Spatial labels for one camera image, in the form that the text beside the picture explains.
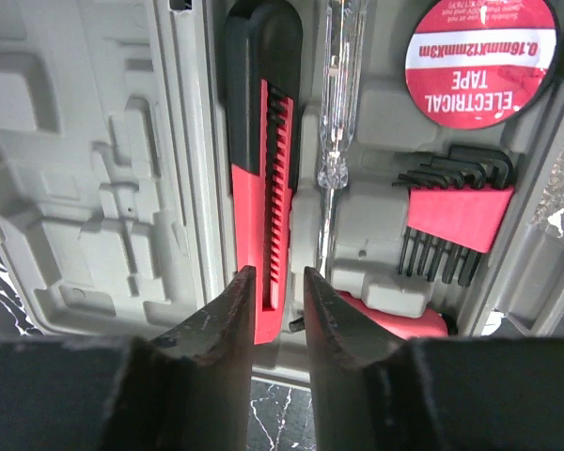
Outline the red utility knife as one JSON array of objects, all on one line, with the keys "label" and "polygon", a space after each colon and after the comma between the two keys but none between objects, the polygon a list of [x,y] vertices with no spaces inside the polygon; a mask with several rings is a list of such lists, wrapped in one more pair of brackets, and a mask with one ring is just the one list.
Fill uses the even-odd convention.
[{"label": "red utility knife", "polygon": [[226,20],[227,132],[237,265],[256,270],[257,345],[281,331],[298,181],[302,21],[287,1],[238,1]]}]

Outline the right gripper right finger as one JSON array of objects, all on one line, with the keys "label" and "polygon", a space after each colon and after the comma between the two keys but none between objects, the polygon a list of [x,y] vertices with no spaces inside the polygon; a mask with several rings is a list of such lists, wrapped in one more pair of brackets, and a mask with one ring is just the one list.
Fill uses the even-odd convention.
[{"label": "right gripper right finger", "polygon": [[320,450],[564,450],[564,338],[402,340],[304,272]]}]

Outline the red hex key set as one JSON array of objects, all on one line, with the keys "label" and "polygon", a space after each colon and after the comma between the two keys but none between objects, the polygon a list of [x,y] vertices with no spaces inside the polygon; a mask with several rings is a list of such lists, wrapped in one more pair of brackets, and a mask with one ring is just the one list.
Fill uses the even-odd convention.
[{"label": "red hex key set", "polygon": [[408,207],[397,273],[469,287],[493,249],[515,181],[502,150],[465,144],[398,174],[392,185],[407,190]]}]

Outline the red tape measure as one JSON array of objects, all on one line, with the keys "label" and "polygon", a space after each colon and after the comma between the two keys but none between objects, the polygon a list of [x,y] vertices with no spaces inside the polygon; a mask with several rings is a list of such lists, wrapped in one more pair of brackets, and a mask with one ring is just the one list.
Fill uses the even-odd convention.
[{"label": "red tape measure", "polygon": [[[353,309],[358,310],[362,316],[377,324],[378,329],[385,329],[400,339],[410,338],[441,338],[457,333],[457,326],[451,317],[441,315],[431,308],[426,307],[421,317],[412,319],[398,315],[391,315],[367,307],[361,300],[354,298],[345,291],[337,292],[340,297]],[[349,337],[364,338],[371,332],[369,326],[365,326],[364,320],[350,319],[342,332],[348,333]],[[294,319],[289,323],[291,333],[298,333],[305,329],[304,316]]]}]

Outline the grey plastic tool case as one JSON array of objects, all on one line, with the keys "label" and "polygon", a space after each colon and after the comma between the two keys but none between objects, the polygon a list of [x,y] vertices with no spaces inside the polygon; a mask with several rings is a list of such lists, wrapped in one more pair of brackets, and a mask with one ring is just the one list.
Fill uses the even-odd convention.
[{"label": "grey plastic tool case", "polygon": [[[0,334],[134,334],[176,326],[239,269],[227,132],[226,20],[238,1],[0,1]],[[307,385],[303,272],[317,268],[326,7],[303,27],[298,181],[281,331],[255,375]],[[349,182],[327,277],[367,307],[451,317],[479,335],[501,313],[525,335],[564,315],[564,241],[532,226],[564,140],[564,1],[538,97],[489,128],[428,119],[405,82],[409,41],[439,1],[367,1]],[[397,273],[408,192],[397,175],[453,144],[498,148],[514,194],[471,285]]]}]

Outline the clear test pen screwdriver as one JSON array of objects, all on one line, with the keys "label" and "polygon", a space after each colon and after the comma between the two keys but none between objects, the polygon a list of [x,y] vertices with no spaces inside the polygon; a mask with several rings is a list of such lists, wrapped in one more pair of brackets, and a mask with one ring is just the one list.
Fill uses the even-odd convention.
[{"label": "clear test pen screwdriver", "polygon": [[327,278],[335,244],[338,197],[349,182],[347,154],[353,141],[368,14],[367,1],[329,1],[321,93],[318,185],[321,223],[317,269]]}]

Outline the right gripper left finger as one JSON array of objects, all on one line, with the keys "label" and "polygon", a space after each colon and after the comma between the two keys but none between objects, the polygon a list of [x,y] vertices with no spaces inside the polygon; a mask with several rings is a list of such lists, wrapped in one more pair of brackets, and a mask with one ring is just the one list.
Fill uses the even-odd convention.
[{"label": "right gripper left finger", "polygon": [[256,271],[153,340],[0,336],[0,450],[242,450]]}]

